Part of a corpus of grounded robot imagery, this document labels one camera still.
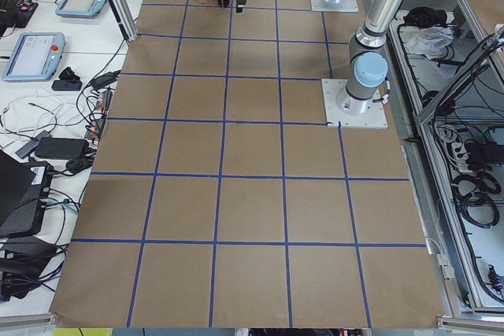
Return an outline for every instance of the touchscreen display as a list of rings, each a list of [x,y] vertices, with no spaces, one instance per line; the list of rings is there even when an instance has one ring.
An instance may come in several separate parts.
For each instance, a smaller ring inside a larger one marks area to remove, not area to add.
[[[35,76],[43,72],[54,35],[26,35],[9,70],[11,76]]]

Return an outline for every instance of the plastic bag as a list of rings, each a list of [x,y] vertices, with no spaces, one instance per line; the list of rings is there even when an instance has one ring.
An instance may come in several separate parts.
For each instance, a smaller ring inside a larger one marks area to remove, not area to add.
[[[428,59],[444,57],[446,46],[454,40],[454,33],[450,28],[431,27],[419,30],[410,41],[405,44],[410,54],[423,54]]]

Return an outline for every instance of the white table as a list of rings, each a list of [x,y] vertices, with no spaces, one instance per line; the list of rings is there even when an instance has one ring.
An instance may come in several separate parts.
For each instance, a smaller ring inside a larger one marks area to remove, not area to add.
[[[67,53],[111,54],[116,51],[123,39],[116,19],[110,8],[105,4],[102,11],[94,18],[81,19],[60,17],[55,11],[57,5],[54,0],[34,0],[39,3],[38,9],[24,29],[7,29],[5,36],[0,39],[0,50],[12,50],[19,35],[30,31],[59,31],[65,35],[68,47]],[[139,15],[142,0],[126,0],[133,18]]]
[[[53,79],[67,66],[70,66],[75,73],[81,77],[83,83],[87,83],[104,64],[113,56],[121,44],[123,37],[115,21],[112,10],[106,5],[96,18],[93,19],[70,19],[59,17],[55,14],[56,5],[54,0],[36,0],[39,8],[25,29],[17,29],[10,36],[0,39],[0,53],[10,55],[23,32],[28,31],[60,31],[65,35],[66,46],[62,59],[57,67],[53,78],[47,81],[29,83],[7,83],[0,79],[0,111],[10,104],[10,111],[2,117],[10,129],[19,127],[30,127],[36,125],[37,121],[44,113],[43,110],[29,105],[34,103],[47,109],[59,107],[57,117],[58,123],[75,123],[80,119],[77,116],[75,107],[78,92],[54,92],[51,90]],[[133,17],[138,16],[142,0],[127,0]],[[105,72],[116,71],[124,63],[127,45],[124,44],[120,53],[113,59]],[[0,72],[5,70],[7,60],[0,60]],[[71,127],[57,127],[51,132],[54,137],[62,138],[82,138],[85,134],[85,123]],[[25,138],[16,136],[0,135],[0,146],[4,146],[4,151],[15,157],[15,152],[26,143]],[[65,169],[66,161],[49,161],[57,170]],[[90,170],[81,172],[73,177],[55,176],[51,188],[61,190],[78,201],[86,182]],[[50,193],[50,196],[57,199],[64,197],[57,193]],[[77,215],[70,210],[66,211],[65,227],[58,244],[68,243],[72,237]],[[42,230],[36,235],[47,242],[55,242],[63,224],[63,211],[61,207],[54,207],[46,210]],[[62,256],[51,260],[45,272],[52,271],[57,267]],[[49,282],[49,286],[55,288],[57,279]],[[27,297],[19,300],[12,297],[9,302],[0,302],[0,316],[22,316],[37,315],[47,313],[54,293],[47,288],[40,287],[28,293]]]
[[[99,71],[105,62],[112,57],[112,54],[64,54],[58,66],[57,72],[60,72],[64,67],[70,66],[75,72],[81,76],[83,83],[86,83]],[[106,71],[115,71],[122,67],[124,55],[117,55],[111,62]],[[0,70],[3,70],[6,62],[0,61]],[[0,80],[0,109],[4,109],[11,103],[11,110],[6,114],[6,120],[11,128],[26,127],[35,125],[40,116],[44,113],[43,110],[29,105],[32,102],[41,105],[47,109],[53,110],[59,104],[65,103],[64,107],[58,113],[58,123],[64,123],[67,120],[75,122],[79,119],[75,107],[77,92],[64,93],[54,92],[50,89],[52,80],[45,82],[30,82],[30,83],[6,83]],[[51,134],[54,137],[62,138],[82,138],[85,134],[85,123],[78,124],[73,127],[57,127]],[[15,141],[8,145],[4,151],[12,157],[18,159],[15,152],[26,143],[26,139],[17,140],[6,135],[0,135],[0,145]],[[65,169],[66,161],[49,160],[49,162],[57,169]],[[91,170],[86,170],[73,177],[55,176],[51,184],[51,188],[61,190],[68,194],[75,201],[78,201],[79,196],[84,189]],[[57,199],[64,197],[57,193],[50,193],[50,196]],[[68,243],[72,237],[73,228],[75,226],[77,215],[69,210],[66,211],[66,221],[63,234],[60,237],[58,244]],[[61,207],[54,207],[46,210],[42,230],[36,235],[46,242],[55,242],[60,233],[63,222],[63,213]],[[51,260],[45,272],[52,271],[61,262],[62,257],[56,257]],[[49,282],[49,286],[56,288],[57,279]],[[27,297],[20,300],[15,297],[9,302],[0,302],[0,316],[21,316],[21,315],[36,315],[43,314],[49,311],[50,303],[54,293],[47,288],[40,287],[28,293]]]

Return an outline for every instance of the robotic arm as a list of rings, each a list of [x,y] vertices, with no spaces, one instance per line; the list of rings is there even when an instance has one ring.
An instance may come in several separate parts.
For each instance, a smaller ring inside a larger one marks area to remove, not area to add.
[[[385,80],[388,65],[381,48],[387,41],[387,30],[402,0],[374,0],[365,23],[350,41],[352,77],[336,97],[345,113],[358,116],[371,106],[372,96]]]

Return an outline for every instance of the metal mounting plate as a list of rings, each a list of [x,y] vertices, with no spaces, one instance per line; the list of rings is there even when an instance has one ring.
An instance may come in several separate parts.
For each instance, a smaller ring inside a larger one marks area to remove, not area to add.
[[[371,108],[360,116],[351,116],[342,111],[336,104],[336,95],[339,90],[346,86],[346,79],[322,79],[324,91],[325,119],[328,127],[359,127],[370,129],[387,128],[384,105],[381,102],[373,102]],[[376,90],[373,99],[380,98],[380,92]]]
[[[346,12],[354,13],[359,12],[357,0],[343,0],[339,4],[328,4],[323,0],[310,0],[312,4],[312,11],[322,12]]]

